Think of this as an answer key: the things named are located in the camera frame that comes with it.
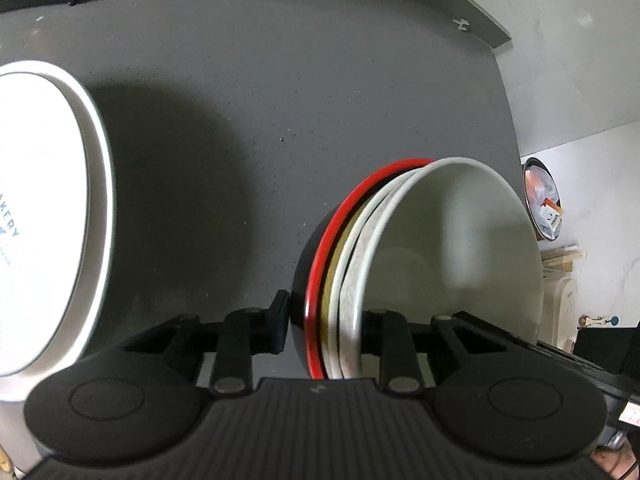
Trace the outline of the person's right hand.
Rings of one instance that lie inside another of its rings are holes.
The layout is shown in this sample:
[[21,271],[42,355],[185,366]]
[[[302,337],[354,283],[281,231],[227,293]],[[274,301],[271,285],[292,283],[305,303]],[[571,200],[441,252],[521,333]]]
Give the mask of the person's right hand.
[[639,460],[632,448],[623,446],[617,451],[610,448],[597,448],[591,454],[591,458],[613,479],[639,479]]

